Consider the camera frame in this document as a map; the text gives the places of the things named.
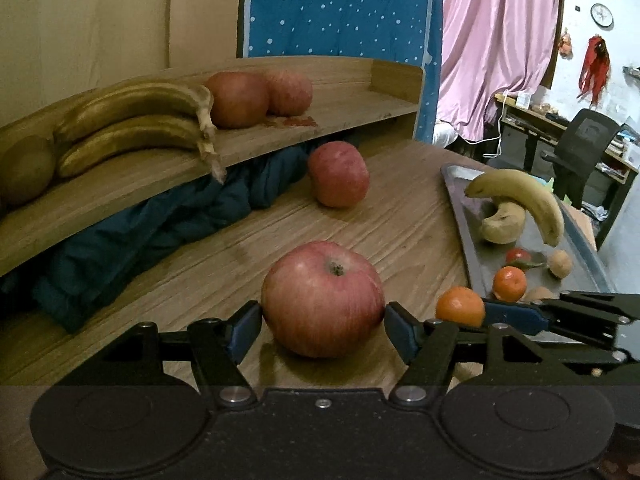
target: red cherry tomato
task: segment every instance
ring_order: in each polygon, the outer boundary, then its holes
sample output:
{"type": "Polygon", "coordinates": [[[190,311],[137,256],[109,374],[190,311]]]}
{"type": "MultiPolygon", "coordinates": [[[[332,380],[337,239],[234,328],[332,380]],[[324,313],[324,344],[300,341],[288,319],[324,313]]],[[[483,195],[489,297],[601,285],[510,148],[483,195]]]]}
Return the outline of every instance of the red cherry tomato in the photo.
{"type": "Polygon", "coordinates": [[[530,262],[531,254],[527,253],[527,251],[525,251],[524,249],[521,249],[520,247],[514,247],[513,249],[510,249],[509,251],[507,251],[506,260],[507,260],[507,264],[510,264],[515,260],[524,260],[526,262],[530,262]]]}

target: metal tray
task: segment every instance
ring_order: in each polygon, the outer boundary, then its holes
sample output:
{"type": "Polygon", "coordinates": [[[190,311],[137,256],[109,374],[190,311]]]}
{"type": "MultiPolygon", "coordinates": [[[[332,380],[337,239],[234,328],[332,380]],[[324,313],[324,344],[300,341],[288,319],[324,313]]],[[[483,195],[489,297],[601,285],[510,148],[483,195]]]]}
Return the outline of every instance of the metal tray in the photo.
{"type": "MultiPolygon", "coordinates": [[[[480,223],[483,218],[495,213],[495,206],[491,200],[467,198],[464,192],[469,181],[481,173],[482,171],[455,164],[442,167],[442,176],[462,239],[470,287],[480,296],[490,298],[494,274],[504,265],[504,257],[509,249],[521,247],[529,251],[535,260],[546,260],[546,256],[554,248],[542,242],[536,223],[528,212],[524,232],[516,242],[497,245],[480,237],[480,223]]],[[[542,285],[556,295],[561,290],[615,292],[595,249],[564,206],[561,206],[561,210],[564,216],[564,238],[556,249],[564,249],[571,255],[574,268],[564,280],[553,277],[545,267],[530,269],[527,271],[527,288],[542,285]]]]}

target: screw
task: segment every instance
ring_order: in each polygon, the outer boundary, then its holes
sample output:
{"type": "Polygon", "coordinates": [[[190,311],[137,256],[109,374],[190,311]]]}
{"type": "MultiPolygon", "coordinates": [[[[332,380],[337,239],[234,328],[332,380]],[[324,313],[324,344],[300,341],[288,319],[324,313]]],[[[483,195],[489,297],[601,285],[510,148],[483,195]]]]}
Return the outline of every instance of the screw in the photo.
{"type": "Polygon", "coordinates": [[[244,386],[226,386],[218,395],[229,404],[242,404],[251,398],[251,390],[244,386]]]}
{"type": "Polygon", "coordinates": [[[395,393],[402,402],[419,402],[427,396],[427,392],[420,386],[400,386],[395,393]]]}
{"type": "Polygon", "coordinates": [[[316,400],[316,406],[318,408],[328,408],[330,405],[331,405],[331,401],[329,399],[316,400]]]}
{"type": "Polygon", "coordinates": [[[619,363],[626,362],[626,354],[621,350],[616,350],[615,352],[612,352],[611,356],[619,363]]]}

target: wooden table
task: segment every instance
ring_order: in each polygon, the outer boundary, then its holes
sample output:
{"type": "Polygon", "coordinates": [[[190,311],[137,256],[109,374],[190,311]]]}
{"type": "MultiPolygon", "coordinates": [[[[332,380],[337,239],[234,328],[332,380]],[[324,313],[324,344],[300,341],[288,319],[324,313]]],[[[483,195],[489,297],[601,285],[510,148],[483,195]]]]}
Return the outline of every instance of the wooden table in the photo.
{"type": "MultiPolygon", "coordinates": [[[[566,126],[556,123],[533,110],[516,106],[516,101],[511,97],[507,97],[506,100],[503,94],[496,94],[494,97],[498,102],[498,118],[502,117],[502,104],[504,103],[506,107],[504,117],[501,119],[502,124],[523,132],[527,136],[522,169],[527,171],[527,173],[530,173],[533,167],[533,161],[536,157],[538,141],[544,142],[549,146],[557,146],[558,140],[566,130],[566,126]],[[518,124],[514,121],[514,118],[524,120],[525,123],[518,124]]],[[[607,219],[600,224],[600,229],[596,235],[596,245],[598,248],[602,246],[604,239],[609,233],[613,222],[615,222],[615,219],[626,200],[626,196],[638,175],[638,170],[636,168],[622,160],[621,157],[617,156],[609,148],[605,151],[602,161],[605,164],[609,164],[616,168],[625,168],[626,172],[625,176],[620,178],[610,173],[606,173],[600,168],[596,168],[596,171],[599,171],[612,181],[602,202],[603,208],[609,211],[609,215],[607,216],[607,219]]]]}
{"type": "MultiPolygon", "coordinates": [[[[203,317],[228,317],[258,299],[268,267],[303,242],[330,239],[354,249],[376,266],[387,301],[399,301],[418,319],[433,316],[434,300],[444,290],[467,284],[440,167],[486,167],[411,140],[414,117],[363,127],[368,136],[360,149],[372,184],[353,210],[320,207],[305,177],[270,209],[181,248],[137,277],[75,337],[40,313],[2,327],[0,478],[30,480],[43,472],[28,418],[47,385],[137,322],[152,320],[170,331],[203,317]]],[[[574,215],[584,225],[584,215],[574,215]]],[[[313,362],[281,354],[265,326],[240,369],[256,387],[378,386],[389,393],[405,366],[382,327],[354,355],[313,362]]],[[[167,364],[165,370],[193,384],[188,364],[167,364]]]]}

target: banana bunch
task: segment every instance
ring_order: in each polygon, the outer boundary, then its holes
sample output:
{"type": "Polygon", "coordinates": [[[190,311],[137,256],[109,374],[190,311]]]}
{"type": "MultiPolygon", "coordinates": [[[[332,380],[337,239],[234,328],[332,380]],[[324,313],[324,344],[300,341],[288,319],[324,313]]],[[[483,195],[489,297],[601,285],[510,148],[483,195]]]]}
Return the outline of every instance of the banana bunch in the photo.
{"type": "Polygon", "coordinates": [[[493,198],[497,203],[498,212],[482,222],[482,236],[489,241],[501,240],[494,243],[502,244],[516,241],[524,229],[524,210],[529,211],[535,220],[546,245],[556,247],[562,240],[564,218],[556,197],[524,171],[492,170],[482,173],[466,186],[465,195],[469,198],[493,198]]]}
{"type": "Polygon", "coordinates": [[[213,146],[213,97],[201,85],[148,80],[106,88],[70,110],[53,131],[58,176],[84,173],[115,155],[145,148],[199,150],[221,184],[226,169],[213,146]]]}

